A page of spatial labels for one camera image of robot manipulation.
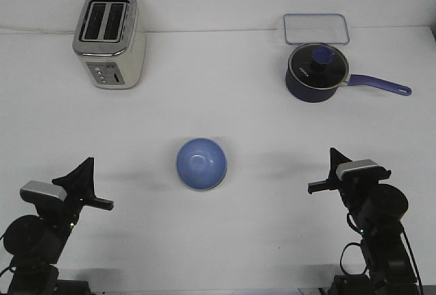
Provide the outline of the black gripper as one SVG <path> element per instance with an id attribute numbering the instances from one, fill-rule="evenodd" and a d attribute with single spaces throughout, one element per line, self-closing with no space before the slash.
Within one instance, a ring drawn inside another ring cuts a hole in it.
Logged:
<path id="1" fill-rule="evenodd" d="M 85 159 L 69 174 L 52 179 L 52 184 L 62 187 L 67 197 L 60 200 L 35 202 L 38 215 L 60 236 L 69 237 L 78 223 L 84 206 L 107 211 L 114 208 L 114 202 L 95 195 L 93 157 Z"/>
<path id="2" fill-rule="evenodd" d="M 328 178 L 324 181 L 309 183 L 307 188 L 308 193 L 337 190 L 345 207 L 349 210 L 354 210 L 362 205 L 374 186 L 382 180 L 389 179 L 391 176 L 391 170 L 387 170 L 379 165 L 376 168 L 346 174 L 343 181 L 337 178 L 337 172 L 350 171 L 353 167 L 351 159 L 337 149 L 330 148 L 330 171 Z"/>

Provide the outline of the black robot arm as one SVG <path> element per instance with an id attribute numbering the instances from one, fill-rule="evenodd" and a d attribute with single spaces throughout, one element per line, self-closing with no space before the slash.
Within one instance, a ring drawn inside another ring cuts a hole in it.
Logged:
<path id="1" fill-rule="evenodd" d="M 20 197 L 33 204 L 35 215 L 13 221 L 3 234 L 12 255 L 4 271 L 12 273 L 8 294 L 90 294 L 88 281 L 61 280 L 57 262 L 86 206 L 111 211 L 111 200 L 98 198 L 94 188 L 94 159 L 86 158 L 69 174 L 51 183 L 29 181 Z"/>
<path id="2" fill-rule="evenodd" d="M 423 294 L 413 251 L 401 220 L 409 208 L 405 194 L 386 183 L 391 171 L 370 159 L 353 161 L 330 149 L 330 171 L 308 192 L 337 190 L 348 226 L 361 239 L 361 273 L 335 275 L 327 294 Z"/>

